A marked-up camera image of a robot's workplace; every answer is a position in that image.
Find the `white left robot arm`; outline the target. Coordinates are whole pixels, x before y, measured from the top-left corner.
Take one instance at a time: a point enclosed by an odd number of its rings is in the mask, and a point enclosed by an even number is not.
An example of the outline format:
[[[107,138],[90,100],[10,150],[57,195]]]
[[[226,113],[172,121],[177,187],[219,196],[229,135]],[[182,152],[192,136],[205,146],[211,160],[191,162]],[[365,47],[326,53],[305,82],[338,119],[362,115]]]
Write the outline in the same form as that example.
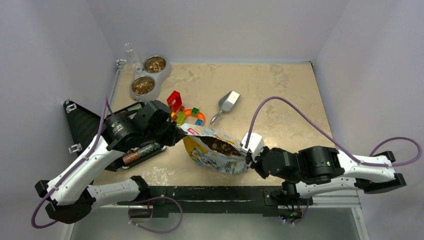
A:
[[[38,207],[45,209],[53,223],[73,224],[105,205],[142,205],[151,194],[141,176],[106,185],[94,185],[93,180],[131,149],[149,143],[172,147],[186,135],[172,121],[171,109],[159,100],[102,119],[91,143],[70,166],[57,177],[35,184],[41,198]]]

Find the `silver metal scoop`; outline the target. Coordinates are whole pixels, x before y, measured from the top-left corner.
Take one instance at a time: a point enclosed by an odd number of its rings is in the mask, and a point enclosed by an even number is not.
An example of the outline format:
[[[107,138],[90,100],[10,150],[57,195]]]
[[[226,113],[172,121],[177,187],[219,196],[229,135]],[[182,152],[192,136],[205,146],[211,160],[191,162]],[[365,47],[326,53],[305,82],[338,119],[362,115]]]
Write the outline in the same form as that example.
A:
[[[210,124],[213,124],[222,113],[231,112],[240,96],[241,95],[234,90],[231,90],[225,96],[223,96],[218,102],[219,112],[211,118]]]

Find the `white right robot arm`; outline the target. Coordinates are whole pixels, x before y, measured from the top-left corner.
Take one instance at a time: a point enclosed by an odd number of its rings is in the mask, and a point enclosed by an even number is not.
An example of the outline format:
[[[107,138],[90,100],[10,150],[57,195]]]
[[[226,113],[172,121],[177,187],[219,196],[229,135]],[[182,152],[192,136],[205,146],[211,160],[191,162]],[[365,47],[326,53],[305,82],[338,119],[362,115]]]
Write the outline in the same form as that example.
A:
[[[245,159],[262,178],[283,179],[280,196],[288,204],[335,191],[381,194],[407,185],[404,176],[392,166],[396,159],[391,151],[358,155],[359,162],[355,162],[345,152],[332,147],[314,146],[291,153],[265,146],[256,156],[248,152]]]

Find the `colourful pet food bag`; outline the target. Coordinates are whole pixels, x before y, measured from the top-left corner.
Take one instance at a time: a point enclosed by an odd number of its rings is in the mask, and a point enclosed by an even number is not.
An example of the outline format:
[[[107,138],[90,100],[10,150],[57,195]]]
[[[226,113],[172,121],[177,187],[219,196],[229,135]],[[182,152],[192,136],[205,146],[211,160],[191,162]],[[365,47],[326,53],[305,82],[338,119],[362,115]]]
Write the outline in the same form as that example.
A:
[[[184,123],[183,143],[189,157],[198,165],[219,173],[238,175],[249,169],[238,139],[208,127]]]

